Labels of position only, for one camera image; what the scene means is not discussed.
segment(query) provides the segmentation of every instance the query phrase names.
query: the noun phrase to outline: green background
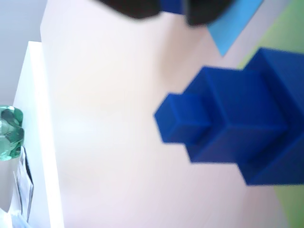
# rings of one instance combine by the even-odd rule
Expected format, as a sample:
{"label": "green background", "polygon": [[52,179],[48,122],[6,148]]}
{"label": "green background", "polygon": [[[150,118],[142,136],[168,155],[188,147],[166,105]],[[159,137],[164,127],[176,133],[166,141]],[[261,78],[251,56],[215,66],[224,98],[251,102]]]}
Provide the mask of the green background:
{"label": "green background", "polygon": [[[304,0],[293,0],[288,5],[240,68],[261,46],[304,53]],[[290,227],[304,228],[304,185],[275,187],[275,191]]]}

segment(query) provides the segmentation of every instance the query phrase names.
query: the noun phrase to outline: white wall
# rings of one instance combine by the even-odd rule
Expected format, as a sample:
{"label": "white wall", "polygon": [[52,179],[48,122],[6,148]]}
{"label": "white wall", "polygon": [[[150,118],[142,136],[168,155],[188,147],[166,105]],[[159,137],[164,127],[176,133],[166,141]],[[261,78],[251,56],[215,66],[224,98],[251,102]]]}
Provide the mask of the white wall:
{"label": "white wall", "polygon": [[46,2],[0,0],[0,104],[13,104],[28,41],[41,40]]}
{"label": "white wall", "polygon": [[29,224],[33,228],[62,228],[58,175],[45,80],[42,45],[40,42],[29,42],[14,100],[14,106],[20,108],[24,114],[24,146],[34,182]]}

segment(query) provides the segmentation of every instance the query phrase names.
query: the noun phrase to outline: large blue block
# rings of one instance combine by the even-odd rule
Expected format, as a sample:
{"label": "large blue block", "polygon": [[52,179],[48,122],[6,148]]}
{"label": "large blue block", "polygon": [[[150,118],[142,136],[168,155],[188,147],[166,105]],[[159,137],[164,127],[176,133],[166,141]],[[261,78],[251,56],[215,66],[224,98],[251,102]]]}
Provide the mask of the large blue block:
{"label": "large blue block", "polygon": [[260,49],[246,69],[267,82],[289,131],[239,168],[247,184],[304,184],[304,55]]}

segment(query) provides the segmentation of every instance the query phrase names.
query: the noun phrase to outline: blue foam block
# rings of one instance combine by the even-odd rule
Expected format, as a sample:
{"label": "blue foam block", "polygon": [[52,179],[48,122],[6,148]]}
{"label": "blue foam block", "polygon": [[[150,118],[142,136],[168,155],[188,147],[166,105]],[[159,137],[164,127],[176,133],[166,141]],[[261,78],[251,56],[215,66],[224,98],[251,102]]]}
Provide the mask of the blue foam block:
{"label": "blue foam block", "polygon": [[154,116],[165,143],[196,143],[211,125],[200,98],[192,94],[168,94]]}
{"label": "blue foam block", "polygon": [[182,14],[182,1],[161,0],[161,10],[169,13]]}
{"label": "blue foam block", "polygon": [[304,184],[304,55],[260,49],[246,66],[263,74],[289,131],[239,168],[247,184]]}
{"label": "blue foam block", "polygon": [[235,162],[248,185],[304,184],[303,54],[261,48],[243,70],[204,67],[155,118],[191,162]]}
{"label": "blue foam block", "polygon": [[184,94],[197,94],[212,126],[195,145],[192,162],[242,162],[262,151],[287,124],[256,71],[204,67]]}

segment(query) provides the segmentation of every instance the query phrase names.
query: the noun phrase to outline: white shelf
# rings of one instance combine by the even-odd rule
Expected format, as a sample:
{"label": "white shelf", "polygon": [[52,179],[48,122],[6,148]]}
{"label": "white shelf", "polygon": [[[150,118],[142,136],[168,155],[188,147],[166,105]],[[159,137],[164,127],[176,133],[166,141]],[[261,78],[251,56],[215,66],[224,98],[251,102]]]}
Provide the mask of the white shelf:
{"label": "white shelf", "polygon": [[29,222],[35,228],[63,228],[46,79],[42,45],[29,42],[14,101],[24,114],[24,145],[34,182]]}

